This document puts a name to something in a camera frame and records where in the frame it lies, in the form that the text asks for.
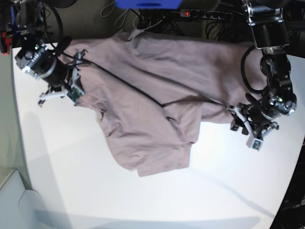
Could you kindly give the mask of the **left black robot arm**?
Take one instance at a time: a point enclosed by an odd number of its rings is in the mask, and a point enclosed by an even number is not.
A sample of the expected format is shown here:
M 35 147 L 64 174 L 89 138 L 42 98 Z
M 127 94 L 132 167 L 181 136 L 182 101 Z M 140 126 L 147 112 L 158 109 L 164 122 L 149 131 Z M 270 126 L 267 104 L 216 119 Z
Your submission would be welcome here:
M 231 130 L 243 129 L 248 135 L 249 148 L 258 150 L 271 131 L 279 125 L 274 119 L 291 115 L 297 107 L 297 98 L 290 79 L 291 64 L 285 48 L 289 46 L 288 31 L 284 24 L 283 7 L 286 0 L 244 0 L 244 13 L 251 28 L 254 45 L 248 48 L 241 60 L 241 75 L 249 92 L 249 104 L 228 108 L 233 116 Z M 260 69 L 266 77 L 266 87 L 254 89 L 246 78 L 245 61 L 253 50 L 261 50 Z

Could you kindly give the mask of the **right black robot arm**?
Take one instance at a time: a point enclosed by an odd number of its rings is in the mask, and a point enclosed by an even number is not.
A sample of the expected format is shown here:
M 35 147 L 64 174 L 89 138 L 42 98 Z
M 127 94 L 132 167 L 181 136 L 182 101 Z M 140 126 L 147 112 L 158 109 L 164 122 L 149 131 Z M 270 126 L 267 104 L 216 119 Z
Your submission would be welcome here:
M 68 98 L 72 104 L 85 94 L 81 84 L 81 76 L 78 67 L 85 63 L 86 50 L 77 50 L 71 56 L 70 62 L 64 63 L 60 56 L 70 45 L 71 38 L 63 36 L 63 25 L 58 12 L 51 7 L 51 11 L 58 23 L 59 42 L 57 45 L 47 44 L 49 33 L 46 20 L 46 6 L 44 0 L 27 4 L 35 10 L 34 24 L 30 31 L 22 31 L 21 50 L 15 56 L 17 66 L 25 74 L 36 80 L 43 80 L 47 83 L 48 89 L 39 96 L 38 106 L 53 98 Z

